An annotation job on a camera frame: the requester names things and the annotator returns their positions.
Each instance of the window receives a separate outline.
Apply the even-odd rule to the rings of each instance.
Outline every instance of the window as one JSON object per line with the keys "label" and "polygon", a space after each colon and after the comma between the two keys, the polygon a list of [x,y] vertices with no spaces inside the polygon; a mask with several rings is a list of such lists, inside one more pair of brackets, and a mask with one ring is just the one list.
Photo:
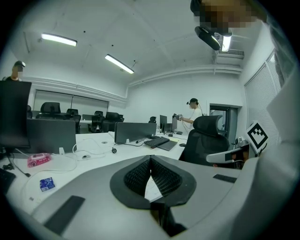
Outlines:
{"label": "window", "polygon": [[218,133],[224,137],[228,137],[228,110],[228,107],[210,106],[210,116],[222,116],[217,122],[217,130]]}
{"label": "window", "polygon": [[73,108],[78,109],[78,113],[80,115],[94,115],[95,111],[102,111],[103,115],[105,116],[108,109],[108,102],[106,101],[57,92],[37,90],[33,111],[40,111],[41,106],[45,102],[60,103],[61,113],[66,113],[69,108]]}
{"label": "window", "polygon": [[267,147],[280,142],[277,128],[266,109],[279,91],[279,77],[275,69],[274,54],[271,54],[257,73],[245,85],[247,128],[253,121],[258,121],[269,136]]}

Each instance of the white desk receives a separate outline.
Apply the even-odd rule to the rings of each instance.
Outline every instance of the white desk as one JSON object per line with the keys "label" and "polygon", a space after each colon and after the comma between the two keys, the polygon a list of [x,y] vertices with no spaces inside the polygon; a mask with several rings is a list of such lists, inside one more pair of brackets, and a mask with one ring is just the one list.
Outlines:
{"label": "white desk", "polygon": [[[187,139],[187,135],[174,135],[179,138]],[[100,134],[78,134],[76,135],[76,142],[78,144],[77,150],[88,150],[92,153],[105,153],[103,155],[91,155],[84,151],[76,152],[76,156],[73,153],[66,154],[64,156],[52,156],[52,160],[48,163],[36,166],[33,168],[27,167],[27,158],[22,154],[15,154],[15,164],[18,165],[25,173],[30,173],[31,177],[27,178],[19,170],[15,169],[11,172],[17,177],[10,186],[7,198],[9,202],[25,212],[31,214],[33,210],[47,197],[53,194],[55,191],[69,183],[71,180],[79,176],[80,174],[89,170],[106,166],[109,164],[117,163],[129,158],[135,158],[144,155],[161,155],[168,158],[179,159],[184,148],[180,147],[180,143],[186,143],[186,140],[171,138],[171,140],[177,140],[178,144],[166,151],[160,148],[151,149],[150,147],[143,145],[141,147],[128,146],[128,145],[115,145],[113,133],[100,133]],[[117,149],[117,153],[111,152],[112,147]],[[91,155],[91,159],[84,161],[82,157],[84,155]],[[9,161],[6,158],[0,162],[0,167],[8,164]],[[55,188],[42,192],[39,187],[39,181],[41,179],[52,177]],[[149,200],[156,200],[161,195],[157,189],[157,186],[151,182],[150,179],[146,187],[146,198]]]}

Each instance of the pink box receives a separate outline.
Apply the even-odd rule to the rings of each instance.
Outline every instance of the pink box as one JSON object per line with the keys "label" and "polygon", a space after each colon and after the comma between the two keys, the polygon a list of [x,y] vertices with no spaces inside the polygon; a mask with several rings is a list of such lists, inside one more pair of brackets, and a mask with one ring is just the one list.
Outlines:
{"label": "pink box", "polygon": [[31,155],[27,159],[27,166],[28,167],[35,167],[41,165],[43,163],[47,163],[51,160],[51,155],[49,153],[39,153],[36,155]]}

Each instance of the black office chair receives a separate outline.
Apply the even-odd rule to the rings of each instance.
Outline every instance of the black office chair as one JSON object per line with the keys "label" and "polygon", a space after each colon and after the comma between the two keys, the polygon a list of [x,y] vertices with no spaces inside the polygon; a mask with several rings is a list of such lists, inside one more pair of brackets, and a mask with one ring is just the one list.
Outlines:
{"label": "black office chair", "polygon": [[78,115],[78,109],[72,109],[72,108],[69,108],[67,110],[67,114],[68,115]]}
{"label": "black office chair", "polygon": [[156,123],[156,117],[150,117],[150,121],[148,123]]}
{"label": "black office chair", "polygon": [[107,112],[102,124],[103,132],[114,132],[116,122],[121,122],[120,115],[116,112]]}
{"label": "black office chair", "polygon": [[124,120],[125,120],[125,119],[124,119],[124,115],[121,115],[121,114],[120,114],[120,119],[121,119],[121,122],[124,122]]}
{"label": "black office chair", "polygon": [[29,105],[27,105],[27,118],[32,118],[32,111]]}
{"label": "black office chair", "polygon": [[95,111],[95,116],[99,116],[102,117],[103,116],[103,112],[102,111]]}
{"label": "black office chair", "polygon": [[80,123],[80,120],[81,120],[81,115],[78,115],[78,110],[69,108],[67,110],[67,113],[65,114],[65,118],[67,120],[73,120],[75,122],[76,134],[79,134],[80,133],[79,123]]}
{"label": "black office chair", "polygon": [[102,133],[102,124],[105,117],[103,116],[92,116],[92,126],[90,127],[90,131],[92,133]]}
{"label": "black office chair", "polygon": [[36,116],[36,119],[54,119],[54,120],[65,120],[64,115],[60,115],[60,103],[43,103],[41,107],[41,113]]}
{"label": "black office chair", "polygon": [[228,139],[218,134],[218,120],[221,116],[202,116],[196,118],[194,129],[190,131],[187,144],[180,157],[181,161],[213,166],[206,161],[206,156],[213,153],[227,151]]}

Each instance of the black cap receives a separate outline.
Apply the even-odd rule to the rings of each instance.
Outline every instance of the black cap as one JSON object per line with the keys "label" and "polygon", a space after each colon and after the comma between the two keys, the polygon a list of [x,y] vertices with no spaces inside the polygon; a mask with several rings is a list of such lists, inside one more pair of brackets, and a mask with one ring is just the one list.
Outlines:
{"label": "black cap", "polygon": [[196,98],[192,98],[189,102],[187,102],[187,105],[191,104],[191,103],[197,103],[198,99]]}
{"label": "black cap", "polygon": [[22,61],[17,61],[17,62],[15,62],[15,64],[14,64],[14,67],[15,66],[18,66],[18,67],[25,67],[26,65],[25,65],[25,63],[23,63]]}
{"label": "black cap", "polygon": [[189,102],[190,102],[190,103],[197,103],[197,102],[198,102],[198,99],[192,98]]}

